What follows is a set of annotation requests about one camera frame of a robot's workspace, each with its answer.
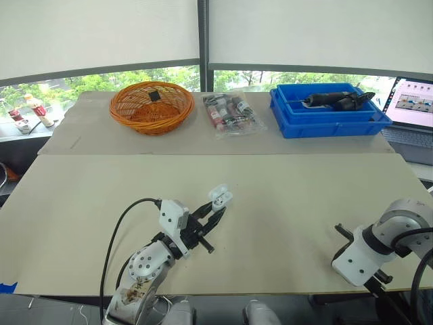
laptop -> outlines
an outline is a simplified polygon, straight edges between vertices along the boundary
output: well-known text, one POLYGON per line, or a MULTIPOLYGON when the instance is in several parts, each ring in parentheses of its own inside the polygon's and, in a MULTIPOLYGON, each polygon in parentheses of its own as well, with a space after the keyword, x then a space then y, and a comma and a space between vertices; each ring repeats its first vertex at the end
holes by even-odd
POLYGON ((433 81, 397 77, 385 102, 382 134, 411 163, 433 165, 433 81))

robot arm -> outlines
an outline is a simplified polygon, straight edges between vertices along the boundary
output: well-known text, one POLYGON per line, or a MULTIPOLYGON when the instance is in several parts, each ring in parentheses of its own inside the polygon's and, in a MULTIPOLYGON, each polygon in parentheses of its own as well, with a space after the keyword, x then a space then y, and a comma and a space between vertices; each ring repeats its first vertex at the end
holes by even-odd
POLYGON ((209 197, 212 201, 192 214, 177 200, 161 201, 159 223, 164 231, 129 259, 126 264, 129 277, 116 289, 105 313, 104 325, 146 324, 156 301, 156 291, 175 260, 187 259, 190 250, 199 243, 209 253, 214 250, 204 237, 221 220, 233 195, 226 185, 221 185, 211 191, 209 197), (202 225, 199 220, 211 211, 214 214, 202 225))
POLYGON ((381 266, 411 251, 421 259, 433 247, 432 227, 429 206, 412 199, 397 200, 376 223, 357 227, 353 235, 341 225, 336 227, 350 243, 337 252, 332 267, 355 286, 364 285, 373 276, 389 283, 392 277, 382 272, 381 266))

screwdriver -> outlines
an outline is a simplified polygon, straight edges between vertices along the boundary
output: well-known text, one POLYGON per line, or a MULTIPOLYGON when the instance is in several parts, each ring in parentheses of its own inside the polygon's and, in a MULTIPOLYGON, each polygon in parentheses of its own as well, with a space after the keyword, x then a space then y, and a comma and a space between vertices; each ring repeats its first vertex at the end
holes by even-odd
POLYGON ((366 101, 373 98, 375 93, 363 93, 358 95, 355 92, 340 91, 337 93, 313 93, 304 100, 289 100, 286 103, 303 102, 307 108, 332 105, 336 110, 358 110, 366 101))

blue plastic tray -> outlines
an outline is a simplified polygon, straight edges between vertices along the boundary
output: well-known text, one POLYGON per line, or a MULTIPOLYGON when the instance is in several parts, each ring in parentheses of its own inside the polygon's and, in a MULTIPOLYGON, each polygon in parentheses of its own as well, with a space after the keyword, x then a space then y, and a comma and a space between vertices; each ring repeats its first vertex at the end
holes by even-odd
POLYGON ((376 112, 376 106, 372 101, 365 102, 361 109, 355 112, 335 112, 330 107, 305 108, 301 102, 287 103, 287 101, 304 100, 312 93, 339 91, 356 92, 359 95, 363 93, 350 83, 310 83, 278 85, 275 96, 281 96, 281 102, 287 108, 291 124, 368 121, 376 112))
POLYGON ((375 108, 370 121, 291 124, 288 120, 287 109, 281 102, 281 96, 277 98, 276 93, 276 89, 271 90, 271 109, 285 138, 374 135, 392 124, 392 121, 379 108, 375 108))

orange basket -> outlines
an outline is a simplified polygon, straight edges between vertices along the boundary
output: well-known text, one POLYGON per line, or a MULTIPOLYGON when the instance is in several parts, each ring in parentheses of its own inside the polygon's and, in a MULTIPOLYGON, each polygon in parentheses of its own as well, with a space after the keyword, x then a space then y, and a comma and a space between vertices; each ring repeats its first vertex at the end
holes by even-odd
POLYGON ((146 81, 119 91, 110 103, 110 114, 120 124, 147 135, 176 129, 194 107, 194 98, 174 83, 146 81))

